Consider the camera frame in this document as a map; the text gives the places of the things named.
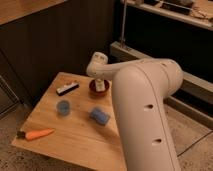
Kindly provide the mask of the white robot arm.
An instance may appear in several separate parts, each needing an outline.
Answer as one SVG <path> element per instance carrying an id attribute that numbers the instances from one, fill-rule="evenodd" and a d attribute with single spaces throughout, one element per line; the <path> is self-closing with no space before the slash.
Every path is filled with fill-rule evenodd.
<path id="1" fill-rule="evenodd" d="M 181 171 L 164 109 L 164 100 L 183 82 L 178 63 L 143 58 L 110 64 L 105 54 L 95 52 L 86 72 L 112 82 L 127 171 Z"/>

